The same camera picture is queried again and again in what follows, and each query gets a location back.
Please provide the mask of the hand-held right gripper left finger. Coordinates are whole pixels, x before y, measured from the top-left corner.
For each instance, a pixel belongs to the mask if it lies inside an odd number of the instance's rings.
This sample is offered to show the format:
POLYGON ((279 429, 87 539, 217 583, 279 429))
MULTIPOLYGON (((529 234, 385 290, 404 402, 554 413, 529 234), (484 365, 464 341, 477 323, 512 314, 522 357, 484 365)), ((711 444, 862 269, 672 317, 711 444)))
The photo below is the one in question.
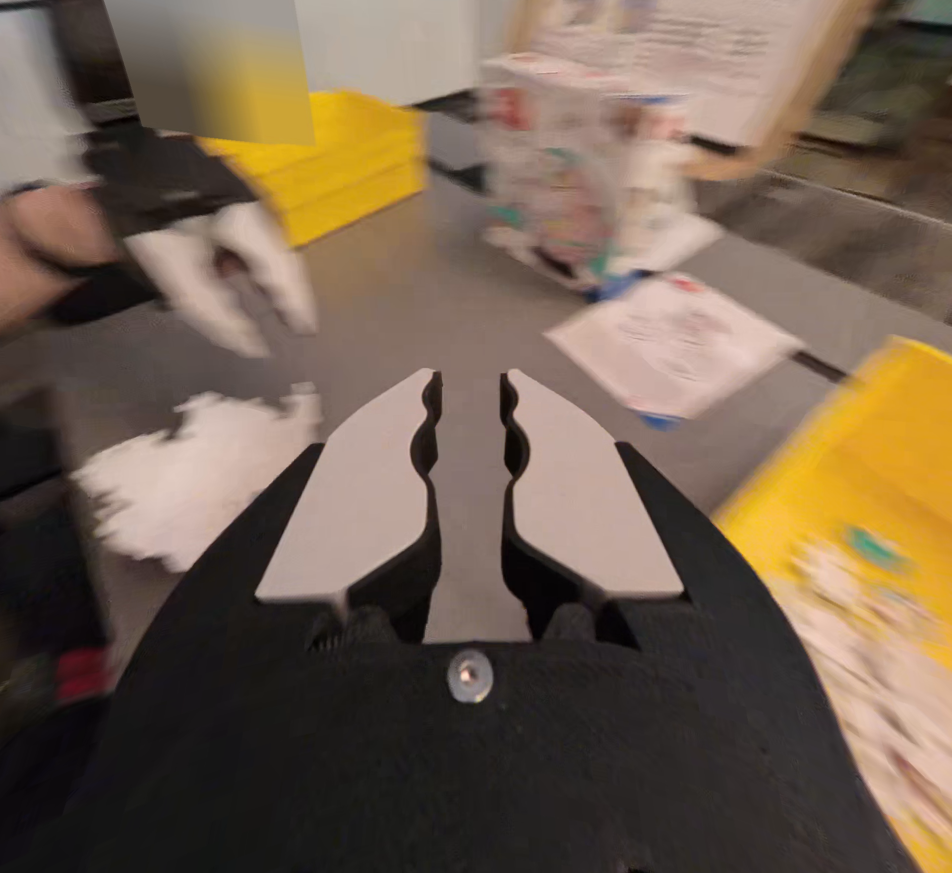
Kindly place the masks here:
POLYGON ((358 586, 438 528, 442 374, 421 368, 356 410, 324 444, 259 581, 262 604, 353 605, 358 586))

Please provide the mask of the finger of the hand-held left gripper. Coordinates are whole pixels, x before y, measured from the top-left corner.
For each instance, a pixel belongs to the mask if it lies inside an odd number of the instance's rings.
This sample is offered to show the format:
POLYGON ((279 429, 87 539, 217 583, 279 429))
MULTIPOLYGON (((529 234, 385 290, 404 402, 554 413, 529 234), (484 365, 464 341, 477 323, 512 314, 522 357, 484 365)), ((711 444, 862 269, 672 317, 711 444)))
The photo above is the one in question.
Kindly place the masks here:
POLYGON ((214 216, 221 248, 235 255, 274 311, 295 333, 318 332, 313 287, 280 223, 260 202, 232 204, 214 216))
POLYGON ((217 274, 206 225, 171 225, 125 238, 125 249, 164 300, 209 342, 244 358, 268 345, 217 274))

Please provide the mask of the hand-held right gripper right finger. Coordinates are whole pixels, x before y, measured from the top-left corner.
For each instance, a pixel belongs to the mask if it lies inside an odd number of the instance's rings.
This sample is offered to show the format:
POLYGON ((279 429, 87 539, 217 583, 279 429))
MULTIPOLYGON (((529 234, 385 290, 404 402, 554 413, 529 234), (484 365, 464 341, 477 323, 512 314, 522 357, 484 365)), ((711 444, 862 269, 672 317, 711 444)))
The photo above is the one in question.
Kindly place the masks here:
POLYGON ((528 376, 501 377, 511 540, 600 601, 678 598, 684 583, 612 435, 528 376))

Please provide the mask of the white half puzzle ball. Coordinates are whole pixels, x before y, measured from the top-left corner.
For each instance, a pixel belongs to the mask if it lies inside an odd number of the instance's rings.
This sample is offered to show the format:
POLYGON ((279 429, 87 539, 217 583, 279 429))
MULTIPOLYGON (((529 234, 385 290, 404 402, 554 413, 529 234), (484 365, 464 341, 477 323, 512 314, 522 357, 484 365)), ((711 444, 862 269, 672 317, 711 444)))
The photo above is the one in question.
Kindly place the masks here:
POLYGON ((175 410, 175 430, 100 451, 70 478, 107 551, 182 574, 314 442, 322 409, 301 383, 280 407, 208 391, 175 410))

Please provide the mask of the yellow plastic bin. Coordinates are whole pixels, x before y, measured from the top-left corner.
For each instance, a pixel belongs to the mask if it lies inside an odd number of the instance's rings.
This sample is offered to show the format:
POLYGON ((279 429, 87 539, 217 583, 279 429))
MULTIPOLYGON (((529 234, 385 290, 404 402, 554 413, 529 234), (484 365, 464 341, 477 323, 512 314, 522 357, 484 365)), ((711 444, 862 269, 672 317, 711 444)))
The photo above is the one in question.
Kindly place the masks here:
POLYGON ((950 410, 950 356, 894 337, 721 506, 715 523, 776 601, 780 562, 804 535, 832 539, 856 525, 897 544, 922 566, 918 592, 950 628, 951 680, 950 410))
POLYGON ((310 95, 313 146, 199 139, 254 189, 288 244, 304 247, 427 184, 421 111, 356 92, 310 95))

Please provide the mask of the pile of puzzle pieces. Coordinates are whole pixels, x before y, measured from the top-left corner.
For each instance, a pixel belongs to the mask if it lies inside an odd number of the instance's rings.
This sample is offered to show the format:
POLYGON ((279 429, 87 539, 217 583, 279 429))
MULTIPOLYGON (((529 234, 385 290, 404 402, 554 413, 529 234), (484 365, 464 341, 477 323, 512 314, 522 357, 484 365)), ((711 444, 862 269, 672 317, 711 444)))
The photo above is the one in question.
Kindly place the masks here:
POLYGON ((897 544, 848 525, 796 539, 775 597, 879 807, 923 871, 950 871, 950 628, 920 581, 897 544))

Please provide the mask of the colourful puzzle box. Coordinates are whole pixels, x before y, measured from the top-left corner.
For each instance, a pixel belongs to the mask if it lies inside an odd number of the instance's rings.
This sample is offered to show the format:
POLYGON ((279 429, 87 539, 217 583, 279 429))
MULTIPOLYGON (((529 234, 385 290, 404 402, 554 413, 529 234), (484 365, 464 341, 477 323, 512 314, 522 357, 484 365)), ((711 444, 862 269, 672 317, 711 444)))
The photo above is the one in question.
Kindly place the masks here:
POLYGON ((595 303, 716 242, 687 172, 692 101, 650 78, 522 52, 482 63, 486 239, 595 303))

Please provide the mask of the person's left hand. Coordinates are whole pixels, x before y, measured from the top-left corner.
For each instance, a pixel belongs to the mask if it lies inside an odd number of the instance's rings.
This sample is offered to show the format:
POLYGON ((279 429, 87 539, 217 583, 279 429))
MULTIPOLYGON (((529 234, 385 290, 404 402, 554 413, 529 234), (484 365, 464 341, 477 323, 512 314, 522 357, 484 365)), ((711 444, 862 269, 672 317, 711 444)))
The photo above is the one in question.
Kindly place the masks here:
POLYGON ((52 185, 2 197, 1 331, 36 318, 121 256, 91 189, 52 185))

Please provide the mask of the white instruction leaflet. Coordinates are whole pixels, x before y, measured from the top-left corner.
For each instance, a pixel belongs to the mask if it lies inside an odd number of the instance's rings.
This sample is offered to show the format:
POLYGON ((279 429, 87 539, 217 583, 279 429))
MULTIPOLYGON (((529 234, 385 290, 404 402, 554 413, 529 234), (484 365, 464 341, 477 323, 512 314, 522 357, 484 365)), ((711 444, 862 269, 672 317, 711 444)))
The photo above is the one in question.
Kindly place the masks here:
POLYGON ((694 420, 803 342, 684 273, 638 282, 544 337, 618 404, 660 427, 694 420))

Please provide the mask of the orange red tape strip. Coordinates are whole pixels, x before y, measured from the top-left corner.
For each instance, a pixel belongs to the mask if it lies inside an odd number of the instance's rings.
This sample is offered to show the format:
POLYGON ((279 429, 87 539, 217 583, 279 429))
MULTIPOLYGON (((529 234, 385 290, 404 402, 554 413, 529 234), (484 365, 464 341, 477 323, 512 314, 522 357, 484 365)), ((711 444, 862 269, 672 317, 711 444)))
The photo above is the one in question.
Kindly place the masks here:
POLYGON ((68 651, 57 659, 54 675, 59 705, 101 697, 112 685, 109 650, 98 646, 68 651))

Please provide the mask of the cardboard box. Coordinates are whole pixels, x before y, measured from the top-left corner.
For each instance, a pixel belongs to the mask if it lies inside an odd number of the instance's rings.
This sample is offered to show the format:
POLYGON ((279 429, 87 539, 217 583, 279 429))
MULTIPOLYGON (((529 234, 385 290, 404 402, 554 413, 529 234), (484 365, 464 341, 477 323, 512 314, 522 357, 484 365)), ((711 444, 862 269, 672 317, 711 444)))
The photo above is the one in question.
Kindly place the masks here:
MULTIPOLYGON (((757 121, 753 145, 731 152, 725 141, 694 133, 695 145, 685 170, 688 177, 702 182, 743 179, 789 153, 883 1, 820 0, 821 10, 813 15, 797 47, 796 63, 783 73, 779 91, 768 95, 766 115, 757 121)), ((555 0, 520 0, 511 49, 539 51, 543 19, 554 11, 555 0)))

